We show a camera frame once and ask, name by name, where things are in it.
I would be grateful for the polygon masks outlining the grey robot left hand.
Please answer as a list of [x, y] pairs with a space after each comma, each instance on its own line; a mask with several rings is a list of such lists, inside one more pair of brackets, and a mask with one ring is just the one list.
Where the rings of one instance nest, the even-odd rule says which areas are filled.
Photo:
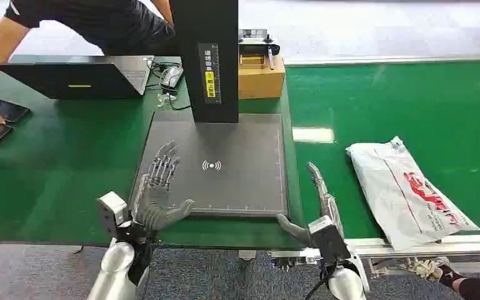
[[180, 162], [178, 149], [175, 141], [161, 146], [139, 178], [131, 215], [148, 232], [163, 230], [188, 217], [193, 210], [192, 199], [168, 207], [171, 183]]

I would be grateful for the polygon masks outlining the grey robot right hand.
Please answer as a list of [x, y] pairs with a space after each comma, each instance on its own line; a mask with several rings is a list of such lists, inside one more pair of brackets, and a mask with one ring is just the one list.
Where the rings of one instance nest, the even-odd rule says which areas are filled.
[[293, 224], [283, 214], [277, 214], [276, 219], [283, 230], [309, 248], [321, 249], [324, 246], [333, 248], [335, 245], [345, 245], [336, 198], [329, 192], [319, 168], [312, 161], [307, 163], [307, 169], [316, 187], [320, 216], [307, 227]]

